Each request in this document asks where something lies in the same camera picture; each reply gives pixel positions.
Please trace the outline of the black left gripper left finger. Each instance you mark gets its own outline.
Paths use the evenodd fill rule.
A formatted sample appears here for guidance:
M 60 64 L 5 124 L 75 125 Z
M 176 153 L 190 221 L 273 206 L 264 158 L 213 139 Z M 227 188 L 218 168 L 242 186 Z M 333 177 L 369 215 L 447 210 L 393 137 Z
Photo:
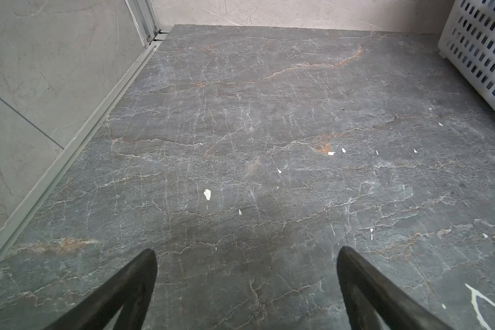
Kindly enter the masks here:
M 158 274 L 153 250 L 143 250 L 47 329 L 104 329 L 118 316 L 114 329 L 141 329 Z

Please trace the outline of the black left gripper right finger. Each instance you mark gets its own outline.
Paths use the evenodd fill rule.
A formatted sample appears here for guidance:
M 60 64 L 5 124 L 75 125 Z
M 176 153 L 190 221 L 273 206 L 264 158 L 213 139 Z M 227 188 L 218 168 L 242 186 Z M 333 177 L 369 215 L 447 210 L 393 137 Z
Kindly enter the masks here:
M 352 329 L 450 329 L 349 246 L 340 249 L 337 275 Z

